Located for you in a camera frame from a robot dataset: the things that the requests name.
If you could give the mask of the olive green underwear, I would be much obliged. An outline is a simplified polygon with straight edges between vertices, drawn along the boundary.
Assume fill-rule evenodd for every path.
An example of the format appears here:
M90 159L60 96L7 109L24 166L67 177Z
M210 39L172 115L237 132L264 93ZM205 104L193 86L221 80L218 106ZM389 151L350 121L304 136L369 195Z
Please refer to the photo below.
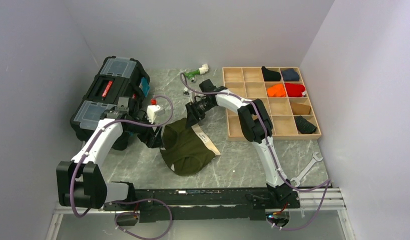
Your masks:
M178 176L191 176L201 171L221 152L198 124L186 128L181 118L164 127L160 153L167 167Z

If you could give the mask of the wooden compartment tray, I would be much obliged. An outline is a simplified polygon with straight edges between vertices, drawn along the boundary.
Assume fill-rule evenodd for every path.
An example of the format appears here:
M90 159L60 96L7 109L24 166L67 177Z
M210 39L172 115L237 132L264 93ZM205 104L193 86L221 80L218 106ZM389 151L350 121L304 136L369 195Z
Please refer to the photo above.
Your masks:
M266 67L281 73L281 70L293 68L300 76L300 81L264 81L261 67L223 67L224 86L235 94L250 100L261 99L273 123L272 135L275 140L317 140L322 133L314 113L312 103L307 93L302 74L298 67ZM301 84L306 88L304 97L268 97L266 89L275 84ZM311 106L309 115L294 115L290 103L300 103ZM303 116L317 127L316 133L301 134L296 128L294 117Z

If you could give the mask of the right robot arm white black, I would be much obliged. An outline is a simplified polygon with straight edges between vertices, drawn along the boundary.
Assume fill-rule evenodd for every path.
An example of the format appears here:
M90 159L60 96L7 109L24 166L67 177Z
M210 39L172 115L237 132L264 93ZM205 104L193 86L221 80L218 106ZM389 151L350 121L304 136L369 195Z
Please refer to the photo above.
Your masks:
M255 148L264 168L268 195L263 197L263 201L275 208L300 208L298 193L293 190L276 155L273 124L262 100L243 98L224 86L216 87L209 79L200 83L199 88L199 91L188 88L196 93L198 99L192 99L185 105L186 127L203 120L206 112L214 107L236 112L241 132Z

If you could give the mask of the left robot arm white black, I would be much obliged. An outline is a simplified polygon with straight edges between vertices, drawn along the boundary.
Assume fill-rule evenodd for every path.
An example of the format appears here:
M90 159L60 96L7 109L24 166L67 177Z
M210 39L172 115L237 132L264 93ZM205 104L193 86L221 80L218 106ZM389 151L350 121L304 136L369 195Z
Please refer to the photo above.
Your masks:
M77 208L100 209L106 203L116 203L124 210L135 206L134 185L130 182L105 182L101 165L117 139L125 132L134 132L149 148L162 144L162 124L156 124L157 116L165 112L156 103L147 106L141 120L129 116L129 100L120 98L118 105L106 109L86 145L72 158L57 166L57 186L59 203L71 207L74 214L81 217Z

